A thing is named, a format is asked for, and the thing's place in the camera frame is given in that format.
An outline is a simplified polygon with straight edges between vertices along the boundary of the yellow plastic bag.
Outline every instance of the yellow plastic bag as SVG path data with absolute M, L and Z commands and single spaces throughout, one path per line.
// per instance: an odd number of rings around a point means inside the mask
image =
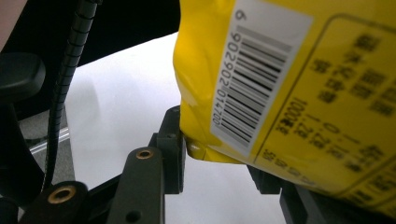
M 396 218 L 396 2 L 181 0 L 181 129 L 242 162 Z

